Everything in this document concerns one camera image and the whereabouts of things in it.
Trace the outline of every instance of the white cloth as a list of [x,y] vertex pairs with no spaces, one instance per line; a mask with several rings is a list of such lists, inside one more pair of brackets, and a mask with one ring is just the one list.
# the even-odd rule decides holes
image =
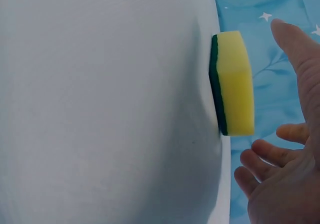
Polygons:
[[207,223],[217,30],[186,3],[0,0],[1,224]]

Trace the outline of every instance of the blue bedsheet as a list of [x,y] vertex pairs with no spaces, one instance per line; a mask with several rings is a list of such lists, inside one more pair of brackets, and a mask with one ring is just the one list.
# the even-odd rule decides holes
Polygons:
[[[320,41],[320,0],[216,0],[221,31],[239,30],[247,46],[253,70],[255,129],[253,137],[232,138],[232,171],[240,166],[240,153],[252,141],[265,138],[287,148],[301,148],[276,138],[283,123],[303,122],[295,73],[270,31],[274,18],[298,25]],[[231,217],[233,224],[249,223],[247,199],[232,178]]]

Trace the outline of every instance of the white star pattern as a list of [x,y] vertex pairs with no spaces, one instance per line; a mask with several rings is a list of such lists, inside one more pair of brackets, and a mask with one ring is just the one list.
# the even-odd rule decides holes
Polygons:
[[320,28],[318,25],[315,26],[316,30],[312,32],[313,35],[319,35],[320,36]]
[[267,13],[263,13],[263,15],[261,15],[260,17],[259,17],[259,19],[265,19],[267,22],[268,22],[268,20],[269,20],[269,18],[271,17],[272,15],[271,14],[267,14]]

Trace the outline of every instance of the hand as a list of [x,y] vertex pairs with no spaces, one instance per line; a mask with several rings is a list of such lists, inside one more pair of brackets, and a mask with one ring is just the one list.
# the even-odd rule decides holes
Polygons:
[[252,224],[320,223],[320,45],[280,20],[271,29],[296,72],[306,120],[280,127],[277,135],[306,145],[292,151],[257,140],[242,153],[244,167],[235,171],[235,178],[249,198]]

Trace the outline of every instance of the yellow sponge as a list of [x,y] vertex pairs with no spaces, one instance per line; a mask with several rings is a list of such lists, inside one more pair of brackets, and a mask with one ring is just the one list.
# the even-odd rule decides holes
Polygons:
[[239,31],[213,36],[209,78],[219,129],[223,135],[253,135],[252,71]]

